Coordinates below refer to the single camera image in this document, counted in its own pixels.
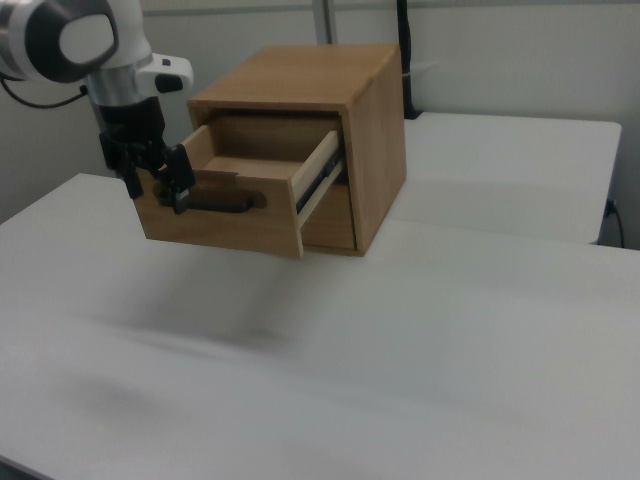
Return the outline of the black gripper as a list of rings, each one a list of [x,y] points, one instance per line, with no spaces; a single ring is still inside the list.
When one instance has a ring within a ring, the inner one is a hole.
[[[112,171],[118,169],[129,197],[137,199],[143,195],[134,160],[139,159],[137,166],[148,171],[159,170],[164,161],[159,174],[164,197],[175,214],[185,212],[195,175],[182,144],[166,148],[159,98],[154,96],[126,106],[98,106],[98,113],[103,123],[99,139],[106,166]]]

